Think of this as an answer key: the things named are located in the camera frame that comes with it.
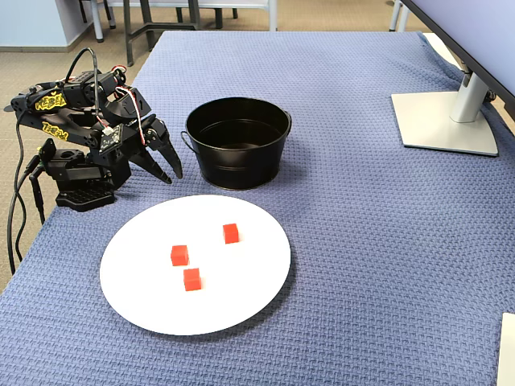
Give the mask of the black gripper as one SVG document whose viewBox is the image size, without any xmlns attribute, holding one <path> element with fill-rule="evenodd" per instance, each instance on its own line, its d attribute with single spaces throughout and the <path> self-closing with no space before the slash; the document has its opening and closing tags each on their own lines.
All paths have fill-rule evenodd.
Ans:
<svg viewBox="0 0 515 386">
<path fill-rule="evenodd" d="M 146 150 L 157 150 L 172 167 L 176 177 L 183 177 L 182 163 L 173 147 L 165 123 L 146 117 L 150 106 L 136 88 L 117 86 L 105 98 L 105 149 L 119 150 L 129 161 L 157 179 L 171 184 L 171 178 Z"/>
</svg>

